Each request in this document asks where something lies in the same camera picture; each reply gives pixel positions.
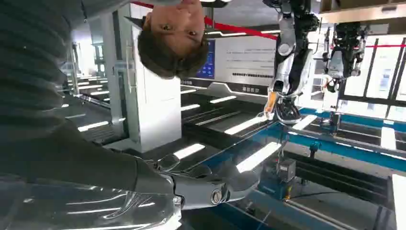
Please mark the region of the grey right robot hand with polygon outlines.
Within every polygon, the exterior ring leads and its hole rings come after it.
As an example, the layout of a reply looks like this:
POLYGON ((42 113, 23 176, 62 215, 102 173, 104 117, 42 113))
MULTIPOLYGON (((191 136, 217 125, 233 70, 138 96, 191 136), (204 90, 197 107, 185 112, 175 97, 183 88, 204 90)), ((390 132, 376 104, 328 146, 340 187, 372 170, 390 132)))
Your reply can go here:
POLYGON ((246 197, 257 172, 153 169, 141 158, 86 141, 70 124, 43 134, 0 130, 3 230, 169 230, 183 210, 246 197))

